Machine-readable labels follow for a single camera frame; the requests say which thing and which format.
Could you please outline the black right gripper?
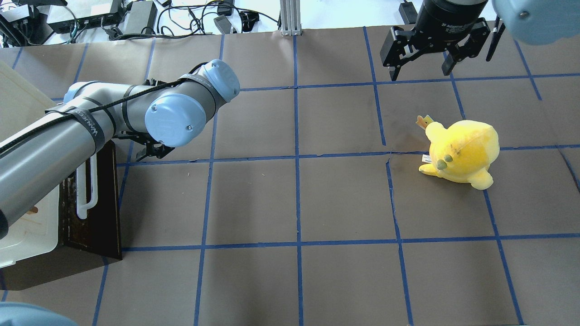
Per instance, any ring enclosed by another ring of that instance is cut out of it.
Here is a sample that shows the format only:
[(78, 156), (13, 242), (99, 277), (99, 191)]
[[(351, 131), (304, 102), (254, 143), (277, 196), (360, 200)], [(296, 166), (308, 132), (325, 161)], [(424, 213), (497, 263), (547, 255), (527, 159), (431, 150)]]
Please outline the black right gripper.
[(380, 51), (382, 65), (389, 68), (390, 80), (397, 81), (402, 66), (424, 54), (446, 53), (444, 76), (462, 60), (477, 57), (490, 29), (481, 13), (486, 0), (425, 0), (414, 27), (390, 28)]

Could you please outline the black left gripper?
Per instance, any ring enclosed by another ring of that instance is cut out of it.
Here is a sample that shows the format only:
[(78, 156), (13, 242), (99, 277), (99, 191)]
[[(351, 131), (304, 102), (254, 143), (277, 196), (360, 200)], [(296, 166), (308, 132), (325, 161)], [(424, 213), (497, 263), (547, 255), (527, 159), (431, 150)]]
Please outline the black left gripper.
[(141, 162), (143, 159), (149, 157), (162, 159), (175, 149), (174, 147), (166, 146), (162, 142), (158, 142), (147, 133), (120, 131), (116, 134), (116, 139), (132, 140), (133, 142), (139, 143), (143, 146), (143, 148), (135, 154), (135, 162)]

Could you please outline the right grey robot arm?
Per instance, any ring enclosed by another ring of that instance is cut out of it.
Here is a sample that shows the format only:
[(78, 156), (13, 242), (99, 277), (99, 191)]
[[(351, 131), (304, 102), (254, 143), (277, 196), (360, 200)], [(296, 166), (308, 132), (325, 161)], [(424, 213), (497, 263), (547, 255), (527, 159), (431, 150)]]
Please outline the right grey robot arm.
[(579, 33), (577, 0), (493, 0), (496, 21), (490, 27), (481, 13), (486, 0), (425, 0), (414, 27), (391, 27), (380, 51), (382, 65), (396, 81), (401, 68), (424, 54), (445, 53), (441, 70), (449, 76), (456, 64), (477, 57), (491, 38), (486, 60), (495, 54), (504, 31), (529, 45), (547, 45)]

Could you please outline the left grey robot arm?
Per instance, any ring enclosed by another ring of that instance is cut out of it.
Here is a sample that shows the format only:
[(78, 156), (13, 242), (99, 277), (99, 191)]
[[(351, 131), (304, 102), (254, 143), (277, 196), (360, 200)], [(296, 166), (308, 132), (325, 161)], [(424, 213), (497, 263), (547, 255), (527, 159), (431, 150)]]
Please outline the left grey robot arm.
[(1, 237), (109, 140), (143, 143), (139, 159), (164, 157), (199, 136), (240, 90), (234, 70), (219, 59), (166, 83), (75, 83), (62, 105), (1, 142)]

